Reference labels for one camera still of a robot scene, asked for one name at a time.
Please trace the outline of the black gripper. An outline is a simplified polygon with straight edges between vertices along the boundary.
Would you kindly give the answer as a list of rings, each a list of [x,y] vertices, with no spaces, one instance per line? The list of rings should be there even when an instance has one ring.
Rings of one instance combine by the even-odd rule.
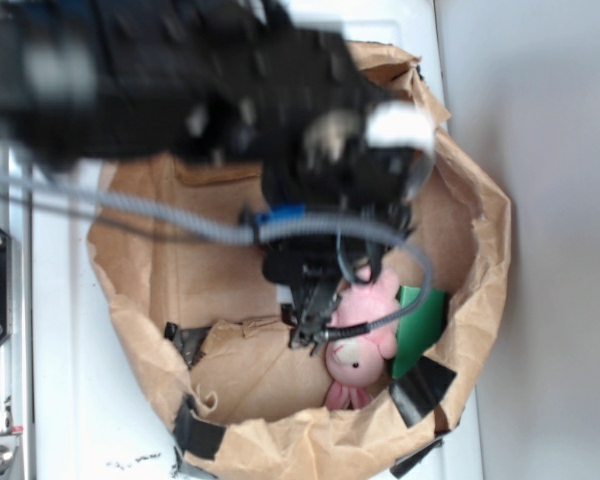
[[[411,201],[435,165],[435,122],[411,102],[367,109],[300,101],[260,102],[250,153],[263,158],[267,221],[345,212],[410,234]],[[291,288],[289,347],[317,355],[328,342],[342,278],[360,281],[353,264],[368,259],[377,278],[387,247],[341,233],[295,234],[267,243],[265,278]]]

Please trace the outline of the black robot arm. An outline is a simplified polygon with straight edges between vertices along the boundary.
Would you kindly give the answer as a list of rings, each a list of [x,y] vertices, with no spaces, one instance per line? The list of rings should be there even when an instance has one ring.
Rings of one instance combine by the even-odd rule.
[[[276,1],[0,1],[0,140],[39,168],[171,152],[258,161],[267,210],[225,224],[128,194],[85,198],[226,245],[262,245],[286,286],[292,347],[372,333],[405,308],[335,327],[341,281],[376,282],[407,251],[413,198],[435,164],[435,125],[367,79],[336,32],[294,24]]]

